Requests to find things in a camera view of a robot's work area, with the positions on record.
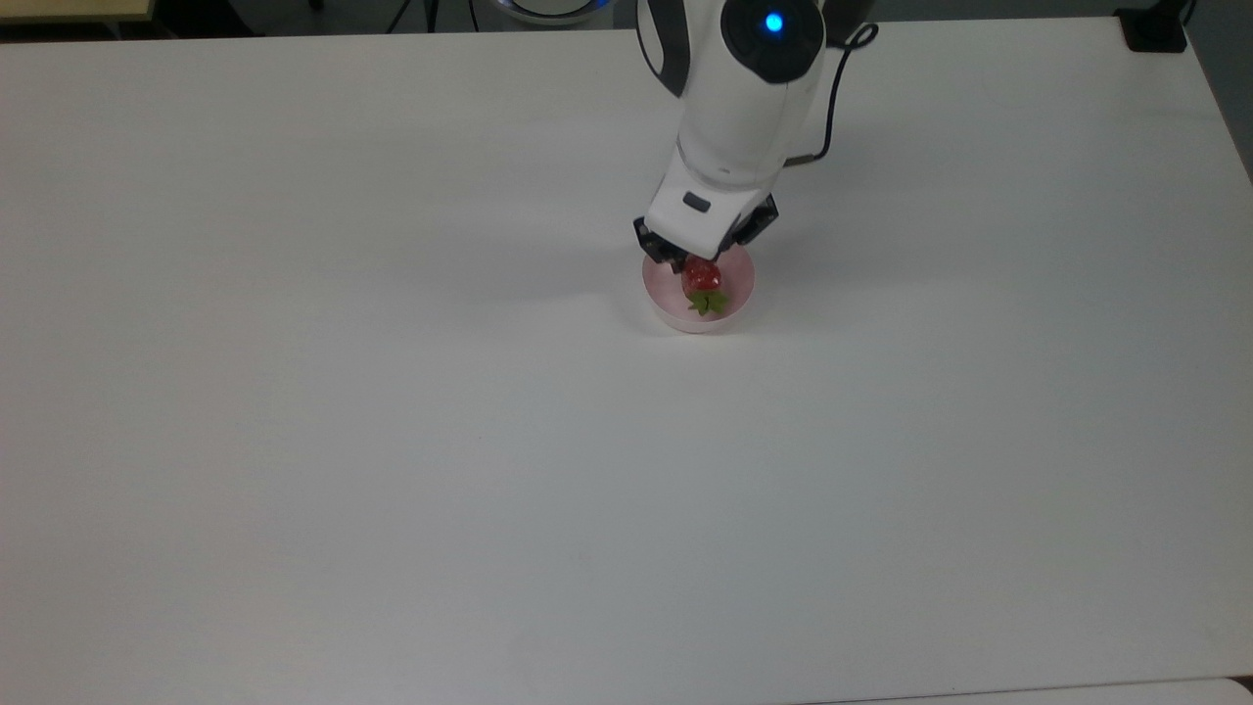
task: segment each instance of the red strawberry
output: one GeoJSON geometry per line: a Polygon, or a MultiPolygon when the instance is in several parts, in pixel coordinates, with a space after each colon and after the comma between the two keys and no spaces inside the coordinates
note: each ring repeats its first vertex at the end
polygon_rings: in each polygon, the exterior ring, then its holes
{"type": "Polygon", "coordinates": [[[709,311],[722,313],[728,298],[722,291],[722,272],[718,270],[718,264],[695,254],[688,254],[683,262],[680,280],[683,282],[683,294],[688,297],[688,301],[692,301],[689,308],[702,316],[709,311]]]}

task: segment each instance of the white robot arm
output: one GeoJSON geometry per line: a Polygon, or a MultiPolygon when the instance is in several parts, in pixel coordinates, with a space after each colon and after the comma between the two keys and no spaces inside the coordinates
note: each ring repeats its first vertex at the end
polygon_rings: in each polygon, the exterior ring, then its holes
{"type": "MultiPolygon", "coordinates": [[[[841,41],[868,8],[845,1],[841,41]]],[[[831,18],[814,0],[639,0],[638,14],[644,58],[684,111],[637,235],[658,262],[714,259],[778,214],[771,188],[817,93],[831,18]]]]}

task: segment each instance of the white table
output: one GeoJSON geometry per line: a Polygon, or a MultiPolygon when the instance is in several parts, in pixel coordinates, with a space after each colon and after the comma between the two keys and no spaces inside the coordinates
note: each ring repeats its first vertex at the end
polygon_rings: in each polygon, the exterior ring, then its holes
{"type": "Polygon", "coordinates": [[[1194,56],[892,25],[837,113],[693,337],[629,33],[0,46],[0,701],[1253,672],[1253,189],[1194,56]]]}

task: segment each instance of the strawberry leaves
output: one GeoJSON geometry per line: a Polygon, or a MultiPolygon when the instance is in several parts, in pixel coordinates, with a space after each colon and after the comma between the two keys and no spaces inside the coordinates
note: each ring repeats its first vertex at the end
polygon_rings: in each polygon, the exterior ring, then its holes
{"type": "Polygon", "coordinates": [[[723,293],[722,289],[703,288],[689,292],[688,301],[692,301],[692,304],[688,306],[688,308],[695,311],[702,316],[705,316],[710,312],[720,316],[723,308],[727,307],[727,303],[730,299],[727,298],[727,294],[723,293]]]}

